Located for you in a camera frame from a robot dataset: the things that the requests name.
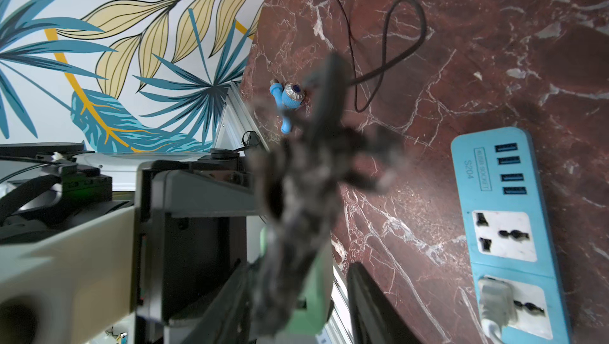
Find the blue plastic tap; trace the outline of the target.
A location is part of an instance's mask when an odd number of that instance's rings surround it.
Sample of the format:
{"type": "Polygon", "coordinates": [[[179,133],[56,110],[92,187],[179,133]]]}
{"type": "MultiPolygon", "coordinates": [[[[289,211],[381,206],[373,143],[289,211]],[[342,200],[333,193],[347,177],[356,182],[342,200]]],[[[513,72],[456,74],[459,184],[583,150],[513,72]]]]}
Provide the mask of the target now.
{"type": "Polygon", "coordinates": [[[290,119],[283,115],[283,112],[298,109],[305,99],[305,91],[298,84],[287,82],[283,85],[277,79],[272,79],[269,92],[282,116],[281,132],[289,134],[292,130],[292,124],[290,119]]]}

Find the white fan plug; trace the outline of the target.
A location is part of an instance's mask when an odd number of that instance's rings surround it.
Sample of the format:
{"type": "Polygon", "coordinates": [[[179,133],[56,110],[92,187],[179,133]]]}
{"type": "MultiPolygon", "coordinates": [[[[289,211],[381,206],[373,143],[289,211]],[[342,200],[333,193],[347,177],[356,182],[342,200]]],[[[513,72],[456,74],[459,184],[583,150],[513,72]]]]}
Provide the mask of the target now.
{"type": "Polygon", "coordinates": [[[513,289],[503,281],[482,277],[478,281],[479,312],[482,331],[495,344],[504,344],[505,327],[518,321],[513,289]]]}

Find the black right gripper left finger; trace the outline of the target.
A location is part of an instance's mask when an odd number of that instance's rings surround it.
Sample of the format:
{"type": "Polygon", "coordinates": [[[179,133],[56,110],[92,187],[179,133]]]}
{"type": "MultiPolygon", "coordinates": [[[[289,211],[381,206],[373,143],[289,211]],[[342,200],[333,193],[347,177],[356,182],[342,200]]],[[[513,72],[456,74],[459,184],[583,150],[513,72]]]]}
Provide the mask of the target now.
{"type": "Polygon", "coordinates": [[[241,263],[182,343],[249,343],[250,266],[241,263]]]}

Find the teal power strip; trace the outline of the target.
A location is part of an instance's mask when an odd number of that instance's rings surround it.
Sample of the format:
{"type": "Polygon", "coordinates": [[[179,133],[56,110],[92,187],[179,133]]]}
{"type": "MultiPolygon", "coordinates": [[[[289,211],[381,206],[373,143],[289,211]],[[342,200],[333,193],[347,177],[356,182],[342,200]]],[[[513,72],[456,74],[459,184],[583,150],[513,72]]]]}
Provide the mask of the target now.
{"type": "Polygon", "coordinates": [[[518,321],[504,343],[569,343],[571,326],[530,134],[507,127],[450,146],[477,297],[482,277],[508,283],[518,321]]]}

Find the green power adapter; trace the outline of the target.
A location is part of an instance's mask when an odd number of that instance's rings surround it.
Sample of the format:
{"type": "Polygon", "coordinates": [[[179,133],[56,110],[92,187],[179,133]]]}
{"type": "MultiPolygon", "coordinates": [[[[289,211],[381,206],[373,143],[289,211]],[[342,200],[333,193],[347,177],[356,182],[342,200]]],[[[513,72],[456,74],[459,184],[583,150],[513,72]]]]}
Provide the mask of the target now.
{"type": "Polygon", "coordinates": [[[333,269],[331,240],[327,239],[306,277],[290,321],[282,331],[274,335],[275,338],[294,334],[314,337],[323,331],[334,306],[331,299],[333,269]]]}

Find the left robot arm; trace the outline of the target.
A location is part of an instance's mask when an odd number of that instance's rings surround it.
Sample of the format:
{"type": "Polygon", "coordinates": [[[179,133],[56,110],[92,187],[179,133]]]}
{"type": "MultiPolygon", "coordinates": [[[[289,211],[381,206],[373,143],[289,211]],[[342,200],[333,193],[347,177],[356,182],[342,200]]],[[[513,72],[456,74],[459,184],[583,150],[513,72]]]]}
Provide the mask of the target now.
{"type": "Polygon", "coordinates": [[[1,198],[1,341],[246,343],[245,159],[214,148],[136,170],[113,197],[102,169],[54,160],[1,198]]]}

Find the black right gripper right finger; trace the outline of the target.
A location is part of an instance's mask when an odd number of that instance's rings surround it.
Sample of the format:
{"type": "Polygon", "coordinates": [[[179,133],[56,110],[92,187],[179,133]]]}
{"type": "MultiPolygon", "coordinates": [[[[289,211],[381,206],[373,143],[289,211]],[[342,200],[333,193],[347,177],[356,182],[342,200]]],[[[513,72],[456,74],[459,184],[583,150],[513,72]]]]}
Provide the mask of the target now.
{"type": "Polygon", "coordinates": [[[420,343],[362,263],[347,272],[354,343],[420,343]]]}

